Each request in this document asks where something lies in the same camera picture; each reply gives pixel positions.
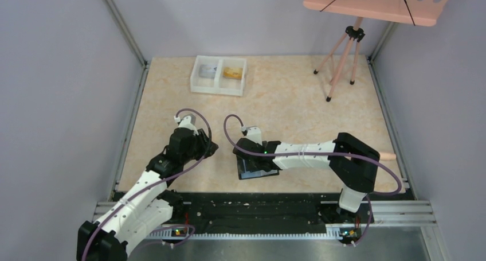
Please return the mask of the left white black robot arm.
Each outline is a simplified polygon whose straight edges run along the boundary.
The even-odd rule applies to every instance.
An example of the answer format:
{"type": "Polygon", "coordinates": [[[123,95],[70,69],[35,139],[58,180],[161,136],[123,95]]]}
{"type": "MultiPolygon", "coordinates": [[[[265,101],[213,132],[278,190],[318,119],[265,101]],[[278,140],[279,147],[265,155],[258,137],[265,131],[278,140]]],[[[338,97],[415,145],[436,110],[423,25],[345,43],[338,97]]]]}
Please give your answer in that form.
{"type": "Polygon", "coordinates": [[[167,188],[186,172],[185,165],[200,163],[217,149],[212,130],[176,128],[136,184],[104,215],[81,225],[76,259],[127,260],[150,232],[172,218],[177,196],[167,188]]]}

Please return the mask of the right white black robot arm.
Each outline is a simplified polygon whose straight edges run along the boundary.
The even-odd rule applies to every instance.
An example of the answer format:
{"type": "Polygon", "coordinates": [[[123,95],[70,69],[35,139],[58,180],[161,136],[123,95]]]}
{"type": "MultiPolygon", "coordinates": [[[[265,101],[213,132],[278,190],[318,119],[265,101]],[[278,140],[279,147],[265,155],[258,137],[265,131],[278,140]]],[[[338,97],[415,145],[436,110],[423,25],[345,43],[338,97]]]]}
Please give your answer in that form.
{"type": "Polygon", "coordinates": [[[251,171],[276,172],[287,169],[330,169],[342,181],[338,206],[358,211],[366,195],[374,191],[380,153],[349,133],[339,133],[331,141],[294,144],[240,138],[233,154],[251,171]]]}

